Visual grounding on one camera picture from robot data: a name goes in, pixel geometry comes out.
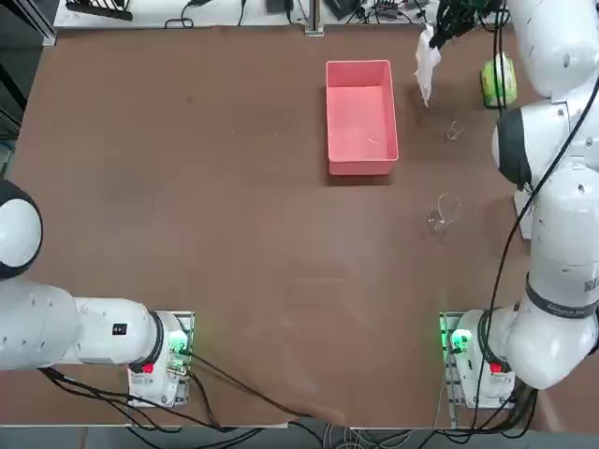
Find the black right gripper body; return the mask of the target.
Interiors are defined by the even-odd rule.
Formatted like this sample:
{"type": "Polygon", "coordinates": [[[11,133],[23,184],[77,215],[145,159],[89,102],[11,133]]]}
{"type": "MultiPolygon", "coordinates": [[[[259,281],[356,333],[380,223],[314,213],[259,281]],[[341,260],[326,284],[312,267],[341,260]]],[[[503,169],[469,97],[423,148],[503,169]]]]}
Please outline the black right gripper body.
{"type": "Polygon", "coordinates": [[[498,12],[503,5],[502,0],[460,0],[457,17],[459,22],[478,22],[479,19],[498,12]]]}

